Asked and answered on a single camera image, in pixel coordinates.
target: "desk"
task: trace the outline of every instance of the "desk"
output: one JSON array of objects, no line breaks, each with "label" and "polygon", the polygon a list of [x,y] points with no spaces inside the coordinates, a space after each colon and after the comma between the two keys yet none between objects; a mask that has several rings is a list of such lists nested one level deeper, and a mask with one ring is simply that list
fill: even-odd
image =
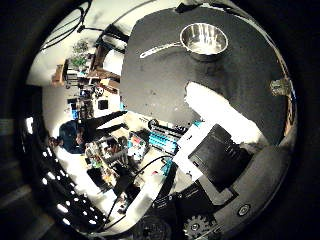
[{"label": "desk", "polygon": [[63,64],[57,65],[56,72],[51,78],[51,84],[55,87],[64,86],[65,75],[68,70],[68,60],[65,60]]},{"label": "desk", "polygon": [[[176,42],[188,24],[205,22],[222,29],[229,39],[225,56],[215,63],[194,60],[184,48],[173,47],[145,59],[139,55],[158,45]],[[283,77],[272,48],[251,26],[235,16],[199,7],[177,14],[152,13],[134,26],[121,74],[121,92],[128,110],[189,126],[200,117],[184,102],[188,81],[221,94],[254,121],[271,144],[282,139],[286,97],[274,97],[270,82]]]}]

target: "person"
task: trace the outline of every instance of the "person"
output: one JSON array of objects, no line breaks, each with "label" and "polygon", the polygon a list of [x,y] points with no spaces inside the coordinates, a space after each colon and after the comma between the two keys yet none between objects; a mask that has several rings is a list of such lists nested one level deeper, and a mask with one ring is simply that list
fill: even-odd
[{"label": "person", "polygon": [[77,123],[76,120],[70,120],[60,126],[57,138],[49,138],[49,146],[53,148],[60,146],[71,154],[82,154],[85,152],[85,143],[109,135],[121,127],[128,129],[125,123],[116,124],[104,129],[96,129],[102,124],[126,113],[126,111],[113,112],[106,116],[83,120],[81,124]]}]

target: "wire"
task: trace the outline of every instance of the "wire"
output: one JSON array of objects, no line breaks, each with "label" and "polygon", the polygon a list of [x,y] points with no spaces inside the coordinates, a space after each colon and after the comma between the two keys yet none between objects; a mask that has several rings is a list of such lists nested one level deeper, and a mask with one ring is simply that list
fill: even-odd
[{"label": "wire", "polygon": [[163,159],[163,158],[170,158],[172,159],[172,156],[170,155],[165,155],[165,156],[161,156],[161,157],[157,157],[155,159],[153,159],[151,162],[149,162],[148,164],[146,164],[143,168],[141,168],[136,175],[134,176],[133,179],[135,179],[141,172],[143,172],[148,166],[150,166],[152,163],[154,163],[155,161],[158,161],[159,159]]},{"label": "wire", "polygon": [[75,21],[78,20],[79,18],[81,18],[81,16],[80,16],[80,17],[77,17],[77,18],[75,18],[75,19],[73,19],[73,20],[71,20],[71,21],[69,21],[69,22],[67,22],[66,24],[64,24],[64,25],[61,26],[61,27],[58,27],[57,29],[54,29],[54,30],[51,32],[51,34],[59,31],[61,28],[64,28],[65,26],[69,25],[70,23],[75,22]]},{"label": "wire", "polygon": [[76,8],[77,10],[80,11],[80,17],[71,20],[70,22],[66,23],[65,25],[61,26],[61,27],[58,28],[58,29],[55,29],[54,32],[57,31],[57,30],[59,30],[59,29],[61,29],[61,28],[63,28],[63,27],[65,27],[65,26],[67,26],[68,24],[72,23],[73,21],[79,19],[79,21],[77,22],[77,24],[76,24],[74,27],[66,30],[65,32],[63,32],[63,33],[61,33],[61,34],[59,34],[58,36],[55,36],[54,38],[46,41],[46,42],[42,45],[42,47],[39,49],[39,52],[40,52],[40,51],[43,51],[43,50],[45,50],[45,49],[48,49],[48,48],[50,48],[50,47],[52,47],[52,46],[60,43],[62,40],[66,39],[68,36],[70,36],[70,35],[78,28],[78,26],[79,26],[80,24],[83,24],[83,22],[84,22],[84,20],[85,20],[85,17],[87,16],[87,13],[88,13],[88,11],[89,11],[89,9],[90,9],[90,7],[91,7],[92,0],[87,0],[86,2],[87,2],[87,4],[88,4],[86,10],[84,10],[82,7],[77,7],[77,8]]},{"label": "wire", "polygon": [[[163,159],[163,158],[170,158],[170,159],[172,159],[172,156],[170,156],[170,155],[165,155],[165,156],[160,156],[160,157],[157,157],[157,158],[153,159],[151,162],[147,163],[143,168],[141,168],[141,169],[134,175],[134,177],[133,177],[133,179],[132,179],[132,182],[133,182],[134,179],[135,179],[140,173],[142,173],[148,166],[150,166],[152,163],[154,163],[154,162],[156,162],[156,161],[158,161],[158,160],[160,160],[160,159]],[[110,215],[111,215],[111,213],[112,213],[112,211],[113,211],[113,209],[114,209],[117,201],[119,200],[120,195],[121,195],[123,192],[124,192],[124,190],[118,195],[118,197],[116,198],[116,200],[113,202],[112,207],[111,207],[111,209],[110,209],[110,211],[109,211],[109,213],[108,213],[108,215],[107,215],[107,220],[109,220],[109,217],[110,217]],[[120,218],[119,220],[117,220],[115,223],[113,223],[112,225],[110,225],[109,227],[107,227],[106,229],[104,229],[104,231],[107,231],[108,229],[110,229],[111,227],[113,227],[114,225],[116,225],[116,224],[117,224],[118,222],[120,222],[124,217],[125,217],[125,216],[123,216],[122,218]]]},{"label": "wire", "polygon": [[103,29],[100,29],[100,28],[87,28],[87,27],[84,27],[82,30],[94,30],[94,31],[100,31],[100,32],[103,32],[104,30]]}]

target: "wall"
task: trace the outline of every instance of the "wall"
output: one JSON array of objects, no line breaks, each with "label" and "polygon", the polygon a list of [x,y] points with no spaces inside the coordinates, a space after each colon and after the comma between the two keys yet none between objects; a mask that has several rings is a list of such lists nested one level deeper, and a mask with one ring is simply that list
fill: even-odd
[{"label": "wall", "polygon": [[[123,13],[143,2],[145,2],[145,0],[121,0],[121,4],[119,4],[119,0],[94,0],[86,17],[85,25],[86,27],[105,29]],[[130,34],[138,19],[160,9],[176,7],[179,5],[179,2],[180,1],[178,0],[161,0],[151,2],[126,15],[117,24],[115,24],[115,26],[120,28],[124,33]],[[57,26],[57,28],[77,16],[77,12],[72,12]],[[52,35],[56,36],[61,33],[62,30],[57,31]],[[51,82],[51,75],[55,73],[56,65],[62,64],[66,58],[72,55],[72,45],[74,45],[79,39],[83,38],[92,46],[99,34],[100,32],[91,30],[84,30],[81,33],[74,32],[59,44],[40,52],[33,62],[27,79],[27,84],[48,86]]]},{"label": "wall", "polygon": [[66,89],[65,87],[43,87],[43,117],[47,130],[51,136],[59,134],[62,123],[71,120],[70,115],[64,110],[68,107],[67,99],[72,98],[77,92],[77,87]]}]

